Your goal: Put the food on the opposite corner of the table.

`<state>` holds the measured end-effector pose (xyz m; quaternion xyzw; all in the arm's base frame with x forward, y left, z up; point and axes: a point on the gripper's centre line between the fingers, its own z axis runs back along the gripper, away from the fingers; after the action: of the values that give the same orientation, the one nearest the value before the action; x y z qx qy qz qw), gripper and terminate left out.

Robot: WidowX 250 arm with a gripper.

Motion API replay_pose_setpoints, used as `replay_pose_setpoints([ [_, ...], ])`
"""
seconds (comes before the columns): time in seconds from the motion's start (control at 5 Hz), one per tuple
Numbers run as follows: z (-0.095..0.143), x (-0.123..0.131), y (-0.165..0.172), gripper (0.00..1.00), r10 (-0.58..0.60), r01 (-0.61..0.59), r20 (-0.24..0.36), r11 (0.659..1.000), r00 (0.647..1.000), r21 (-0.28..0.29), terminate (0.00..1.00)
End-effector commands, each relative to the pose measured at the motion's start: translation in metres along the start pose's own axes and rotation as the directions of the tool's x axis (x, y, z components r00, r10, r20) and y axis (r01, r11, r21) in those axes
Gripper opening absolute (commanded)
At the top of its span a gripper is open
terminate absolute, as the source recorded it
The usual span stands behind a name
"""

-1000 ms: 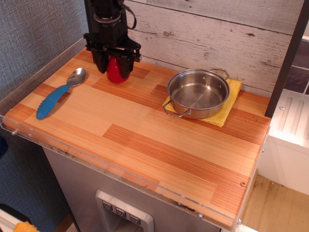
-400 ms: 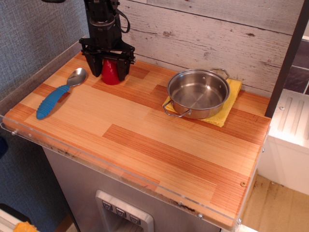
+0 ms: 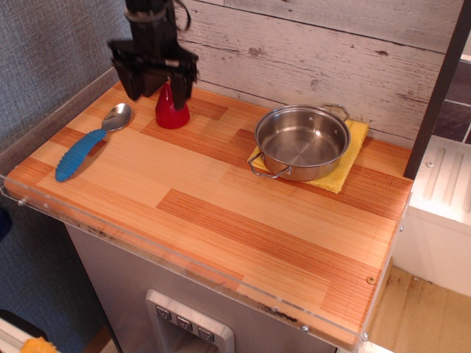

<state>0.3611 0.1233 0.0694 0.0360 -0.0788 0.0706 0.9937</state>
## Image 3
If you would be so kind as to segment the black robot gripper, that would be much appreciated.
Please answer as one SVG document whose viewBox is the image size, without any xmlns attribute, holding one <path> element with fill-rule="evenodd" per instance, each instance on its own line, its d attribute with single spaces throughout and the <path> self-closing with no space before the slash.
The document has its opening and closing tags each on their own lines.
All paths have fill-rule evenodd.
<svg viewBox="0 0 471 353">
<path fill-rule="evenodd" d="M 124 12 L 132 37 L 110 40 L 113 65 L 130 99 L 146 96 L 145 64 L 155 68 L 175 70 L 170 74 L 175 108 L 181 110 L 191 97 L 197 81 L 198 56 L 181 47 L 177 41 L 177 26 L 173 10 Z"/>
</svg>

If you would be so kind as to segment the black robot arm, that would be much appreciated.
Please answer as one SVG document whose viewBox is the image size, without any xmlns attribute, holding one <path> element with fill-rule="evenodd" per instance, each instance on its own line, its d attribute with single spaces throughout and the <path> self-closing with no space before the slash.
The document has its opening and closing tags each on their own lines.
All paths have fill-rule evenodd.
<svg viewBox="0 0 471 353">
<path fill-rule="evenodd" d="M 111 40 L 112 62 L 130 99 L 149 97 L 165 83 L 171 85 L 175 108 L 184 108 L 197 81 L 198 56 L 183 47 L 177 33 L 191 25 L 186 15 L 183 29 L 177 25 L 174 1 L 127 1 L 124 15 L 130 24 L 130 40 Z"/>
</svg>

